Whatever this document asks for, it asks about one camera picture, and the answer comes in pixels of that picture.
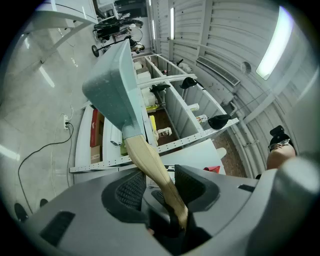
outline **black cable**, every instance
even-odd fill
[[[60,32],[58,28],[57,28],[56,30],[59,32],[59,34],[60,34],[62,37],[64,37],[64,36],[62,35],[62,32]],[[72,45],[71,43],[69,43],[68,40],[65,40],[65,41],[66,41],[71,47],[73,47],[73,48],[75,47],[75,45]]]
[[[99,50],[101,50],[101,49],[103,49],[103,48],[106,48],[106,47],[109,47],[109,46],[115,45],[115,44],[117,44],[117,43],[123,42],[124,40],[126,40],[126,38],[125,38],[125,39],[123,39],[123,40],[116,41],[116,42],[110,43],[110,44],[108,44],[108,45],[105,45],[105,46],[103,46],[103,47],[101,47],[101,48],[99,48],[99,49],[97,49],[97,50],[99,51]]]
[[[139,28],[136,28],[137,30],[140,30],[140,32],[141,32],[141,38],[140,38],[140,40],[138,41],[138,42],[136,42],[136,44],[138,44],[138,43],[140,43],[140,41],[142,40],[142,38],[144,37],[144,33],[142,32],[142,30],[141,29],[139,29]]]
[[[245,108],[246,106],[248,106],[250,103],[254,102],[255,100],[257,100],[260,96],[266,94],[268,91],[270,91],[271,89],[268,89],[266,91],[264,91],[263,93],[261,93],[258,97],[254,98],[253,100],[251,100],[249,103],[247,103],[246,105],[244,105],[243,107],[239,108],[237,111],[242,110],[243,108]]]
[[[23,192],[23,195],[24,195],[26,204],[28,205],[29,210],[30,210],[30,212],[31,212],[32,214],[33,214],[33,211],[31,210],[31,207],[30,207],[30,205],[29,205],[28,199],[27,199],[27,197],[26,197],[26,194],[25,194],[25,191],[24,191],[24,188],[23,188],[23,186],[22,186],[21,179],[20,179],[20,168],[21,168],[22,164],[23,164],[29,157],[31,157],[34,153],[39,152],[40,150],[42,150],[43,148],[45,148],[45,147],[47,147],[47,146],[56,145],[56,144],[63,144],[63,143],[66,143],[68,140],[70,140],[72,134],[74,133],[74,129],[75,129],[75,128],[74,128],[74,126],[72,125],[72,123],[70,123],[70,122],[65,122],[65,124],[72,126],[72,133],[71,133],[70,137],[69,137],[67,140],[65,140],[65,141],[63,141],[63,142],[55,142],[55,143],[50,143],[50,144],[44,145],[44,146],[43,146],[42,148],[40,148],[39,150],[34,151],[34,152],[32,152],[31,154],[29,154],[25,159],[23,159],[23,161],[22,161],[22,162],[20,163],[20,165],[19,165],[19,168],[18,168],[18,178],[19,178],[20,186],[21,186],[21,189],[22,189],[22,192]]]
[[[184,59],[182,58],[176,65],[179,66],[179,64],[180,64],[181,62],[183,62],[183,61],[184,61]]]
[[[69,160],[70,160],[71,148],[72,148],[72,138],[71,138],[70,129],[68,129],[68,130],[69,130],[69,135],[70,135],[70,150],[69,150],[68,162],[66,164],[66,182],[68,183],[68,188],[70,188],[69,179],[68,179],[68,169],[69,169]]]

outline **white floor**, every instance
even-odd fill
[[[82,84],[97,63],[91,50],[96,44],[89,26],[64,42],[44,64],[40,58],[61,38],[57,29],[31,33],[17,45],[11,57],[0,106],[0,191],[10,214],[15,218],[14,204],[23,205],[30,214],[18,179],[18,167],[31,152],[69,137],[63,129],[65,113],[74,126],[69,166],[74,166],[76,139],[87,100]],[[67,162],[71,142],[44,148],[26,160],[20,177],[32,211],[42,198],[48,201],[68,188]],[[69,176],[70,185],[73,177]]]

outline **black shoe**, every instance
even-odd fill
[[[48,203],[48,200],[42,198],[42,199],[40,200],[40,208],[41,208],[42,206],[44,206],[46,203]]]
[[[25,222],[28,219],[28,214],[20,203],[14,204],[15,215],[20,222]]]

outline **cardboard box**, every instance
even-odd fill
[[[97,110],[93,110],[90,132],[90,147],[102,146],[105,117]]]
[[[91,164],[99,163],[102,159],[102,145],[91,148]]]

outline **ceiling light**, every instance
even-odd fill
[[[16,161],[20,160],[19,154],[7,149],[6,147],[2,146],[1,144],[0,144],[0,154],[3,156],[6,156],[7,158],[11,158],[13,160],[16,160]]]
[[[28,42],[28,37],[27,37],[26,39],[24,39],[24,44],[25,44],[25,47],[26,47],[27,49],[29,49],[30,44],[29,44],[29,42]]]
[[[281,55],[284,53],[289,41],[294,20],[282,6],[279,7],[278,21],[263,59],[261,60],[256,72],[264,80],[267,80],[276,67]]]
[[[84,18],[87,19],[85,8],[83,6],[82,6],[82,12],[83,12]]]
[[[51,80],[50,76],[47,74],[47,72],[44,70],[44,68],[41,66],[39,68],[41,74],[43,75],[44,79],[48,82],[48,84],[54,88],[55,87],[55,83]]]
[[[156,39],[156,32],[155,32],[155,21],[152,20],[152,31],[153,31],[153,39]]]
[[[175,39],[175,9],[170,9],[170,39]]]

